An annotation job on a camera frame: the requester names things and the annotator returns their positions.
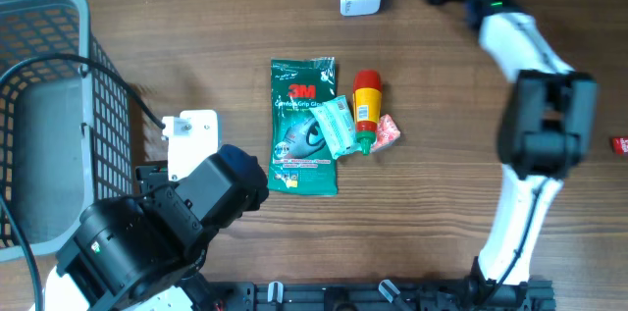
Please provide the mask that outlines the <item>red sriracha sauce bottle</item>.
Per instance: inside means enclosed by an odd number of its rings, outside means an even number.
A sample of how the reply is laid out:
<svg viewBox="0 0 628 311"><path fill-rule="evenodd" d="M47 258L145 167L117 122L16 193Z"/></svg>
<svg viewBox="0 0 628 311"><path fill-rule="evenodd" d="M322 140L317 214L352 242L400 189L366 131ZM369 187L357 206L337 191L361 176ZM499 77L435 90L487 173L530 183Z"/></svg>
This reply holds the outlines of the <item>red sriracha sauce bottle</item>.
<svg viewBox="0 0 628 311"><path fill-rule="evenodd" d="M382 105L382 81L374 70L359 71L353 82L353 115L356 141L364 156L370 154L377 140L377 127Z"/></svg>

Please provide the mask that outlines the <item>red patterned small box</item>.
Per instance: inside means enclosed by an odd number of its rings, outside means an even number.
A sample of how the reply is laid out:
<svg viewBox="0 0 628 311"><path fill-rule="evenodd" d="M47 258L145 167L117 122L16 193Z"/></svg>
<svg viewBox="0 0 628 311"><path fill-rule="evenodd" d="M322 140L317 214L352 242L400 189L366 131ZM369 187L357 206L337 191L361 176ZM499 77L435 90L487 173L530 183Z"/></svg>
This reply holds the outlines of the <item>red patterned small box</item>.
<svg viewBox="0 0 628 311"><path fill-rule="evenodd" d="M393 118L385 114L379 120L376 130L376 141L371 146L371 153L381 151L393 145L401 136L401 132L393 121Z"/></svg>

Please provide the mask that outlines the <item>white wet wipes pack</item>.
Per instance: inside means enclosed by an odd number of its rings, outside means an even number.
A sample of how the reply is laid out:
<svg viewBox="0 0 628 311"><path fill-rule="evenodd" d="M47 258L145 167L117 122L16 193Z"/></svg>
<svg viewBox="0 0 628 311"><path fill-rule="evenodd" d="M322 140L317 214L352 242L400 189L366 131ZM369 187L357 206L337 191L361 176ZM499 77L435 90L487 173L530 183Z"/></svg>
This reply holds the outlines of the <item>white wet wipes pack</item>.
<svg viewBox="0 0 628 311"><path fill-rule="evenodd" d="M356 126L344 95L310 108L333 159L359 151Z"/></svg>

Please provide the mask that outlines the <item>green 3M gloves package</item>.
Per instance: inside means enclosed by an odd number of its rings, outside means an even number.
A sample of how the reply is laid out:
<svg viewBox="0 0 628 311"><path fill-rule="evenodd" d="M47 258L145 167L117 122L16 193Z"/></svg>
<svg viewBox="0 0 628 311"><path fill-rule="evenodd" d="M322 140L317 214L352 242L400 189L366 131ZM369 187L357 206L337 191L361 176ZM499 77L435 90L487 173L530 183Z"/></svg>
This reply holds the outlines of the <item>green 3M gloves package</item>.
<svg viewBox="0 0 628 311"><path fill-rule="evenodd" d="M333 57L271 61L272 141L268 188L334 196L337 167L311 110L337 95Z"/></svg>

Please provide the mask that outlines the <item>red candy bar wrapper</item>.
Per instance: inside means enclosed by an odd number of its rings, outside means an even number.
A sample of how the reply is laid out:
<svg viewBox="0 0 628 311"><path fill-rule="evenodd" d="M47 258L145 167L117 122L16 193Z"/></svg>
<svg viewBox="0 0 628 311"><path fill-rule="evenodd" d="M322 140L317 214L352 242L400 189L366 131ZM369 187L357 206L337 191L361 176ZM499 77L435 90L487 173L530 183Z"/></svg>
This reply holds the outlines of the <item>red candy bar wrapper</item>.
<svg viewBox="0 0 628 311"><path fill-rule="evenodd" d="M627 137L613 137L610 140L613 151L618 155L628 154L628 138Z"/></svg>

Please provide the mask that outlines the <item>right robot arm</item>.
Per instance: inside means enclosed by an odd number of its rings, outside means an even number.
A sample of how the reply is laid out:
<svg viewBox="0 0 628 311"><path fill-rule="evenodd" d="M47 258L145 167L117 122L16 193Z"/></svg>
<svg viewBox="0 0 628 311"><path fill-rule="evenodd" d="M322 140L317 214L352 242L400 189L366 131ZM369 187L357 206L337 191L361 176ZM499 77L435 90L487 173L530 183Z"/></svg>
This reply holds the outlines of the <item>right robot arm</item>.
<svg viewBox="0 0 628 311"><path fill-rule="evenodd" d="M463 1L479 44L511 84L497 131L500 198L486 244L476 257L471 304L521 303L545 216L569 172L587 156L598 84L552 50L533 16L514 0Z"/></svg>

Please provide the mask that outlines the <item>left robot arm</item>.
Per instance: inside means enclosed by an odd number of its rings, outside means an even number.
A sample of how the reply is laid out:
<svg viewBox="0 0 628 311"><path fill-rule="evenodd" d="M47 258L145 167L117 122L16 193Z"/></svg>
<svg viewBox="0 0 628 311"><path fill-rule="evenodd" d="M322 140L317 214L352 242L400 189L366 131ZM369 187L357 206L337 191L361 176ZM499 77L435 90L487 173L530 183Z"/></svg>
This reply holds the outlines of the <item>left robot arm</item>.
<svg viewBox="0 0 628 311"><path fill-rule="evenodd" d="M88 206L57 251L44 310L124 310L200 269L211 240L268 198L256 157L224 145L180 181Z"/></svg>

